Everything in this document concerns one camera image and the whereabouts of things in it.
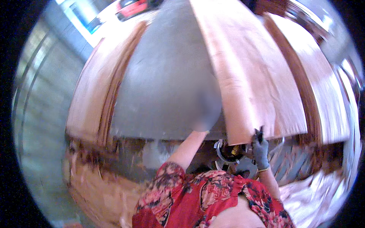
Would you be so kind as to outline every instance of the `gloved hand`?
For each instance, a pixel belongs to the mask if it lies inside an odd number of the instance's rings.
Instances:
[[[265,139],[262,139],[262,142],[258,141],[256,135],[252,137],[252,152],[253,157],[256,160],[258,170],[264,170],[269,168],[269,161],[268,161],[268,150],[269,150],[269,143]]]
[[[197,96],[197,102],[200,110],[194,122],[193,130],[199,132],[208,131],[214,126],[220,116],[222,99],[217,92],[203,89]]]

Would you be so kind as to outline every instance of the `wooden panel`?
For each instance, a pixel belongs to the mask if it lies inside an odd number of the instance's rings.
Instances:
[[[264,24],[283,52],[302,97],[308,125],[302,141],[331,144],[348,139],[339,83],[314,38],[300,25],[277,15],[265,14]]]
[[[287,10],[287,5],[287,0],[258,0],[255,13],[262,15],[264,12],[268,12],[284,16],[285,11]]]
[[[66,122],[68,136],[106,146],[119,84],[146,27],[146,22],[140,22],[124,39],[104,39],[94,49],[74,90]]]
[[[307,132],[293,75],[280,49],[239,1],[190,0],[218,78],[230,145]]]
[[[100,164],[86,162],[86,157],[95,161],[88,151],[69,154],[72,198],[98,227],[132,227],[140,185],[113,174]]]

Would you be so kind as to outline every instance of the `red object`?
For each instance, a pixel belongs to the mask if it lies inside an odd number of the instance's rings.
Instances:
[[[271,198],[262,183],[219,170],[194,177],[172,162],[163,164],[147,185],[132,225],[207,228],[214,216],[237,206],[239,193],[247,198],[250,209],[265,227],[295,227],[283,204]]]
[[[120,4],[117,4],[117,12],[121,13],[124,17],[127,18],[129,16],[132,16],[136,13],[139,13],[147,9],[147,7],[148,7],[147,0],[139,0],[123,8],[121,7]]]

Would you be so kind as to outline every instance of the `person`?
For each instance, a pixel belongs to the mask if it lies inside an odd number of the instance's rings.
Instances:
[[[260,143],[254,135],[252,143],[260,181],[222,170],[185,173],[221,111],[221,101],[203,95],[201,102],[204,111],[195,131],[146,184],[132,218],[133,227],[294,227],[280,201],[265,139]]]

